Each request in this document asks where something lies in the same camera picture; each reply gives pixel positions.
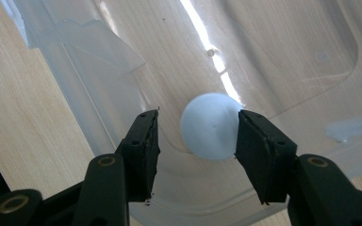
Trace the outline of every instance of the white ball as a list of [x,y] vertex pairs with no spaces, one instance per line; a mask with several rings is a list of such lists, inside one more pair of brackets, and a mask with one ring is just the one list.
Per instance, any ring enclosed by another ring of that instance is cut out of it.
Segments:
[[223,160],[234,155],[237,147],[238,113],[242,106],[221,93],[194,98],[181,117],[181,136],[197,156]]

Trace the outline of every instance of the wooden surface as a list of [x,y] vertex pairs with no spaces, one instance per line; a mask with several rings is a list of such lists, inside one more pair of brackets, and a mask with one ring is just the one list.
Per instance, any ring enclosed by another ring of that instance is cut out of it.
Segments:
[[[174,78],[170,82],[175,86],[180,81]],[[162,87],[165,93],[169,93],[167,88]],[[198,86],[196,93],[204,89]],[[164,104],[177,99],[160,97],[160,90],[152,90],[150,94],[162,98]],[[180,105],[185,105],[190,99],[187,96],[195,93],[174,95],[184,97]],[[173,111],[179,113],[181,108]],[[182,146],[178,138],[174,143]],[[9,187],[35,188],[43,197],[49,197],[81,181],[92,158],[91,149],[41,52],[25,47],[0,5],[0,170]],[[362,189],[362,176],[354,179],[354,184]],[[256,225],[289,225],[288,215],[282,212]]]

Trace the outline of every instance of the clear plastic box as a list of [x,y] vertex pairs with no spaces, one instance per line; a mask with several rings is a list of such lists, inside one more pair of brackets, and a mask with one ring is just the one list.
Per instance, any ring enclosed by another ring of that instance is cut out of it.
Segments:
[[207,161],[180,136],[194,97],[225,93],[299,146],[362,173],[362,1],[16,0],[95,154],[160,106],[155,196],[144,225],[246,225],[260,205],[234,158]]

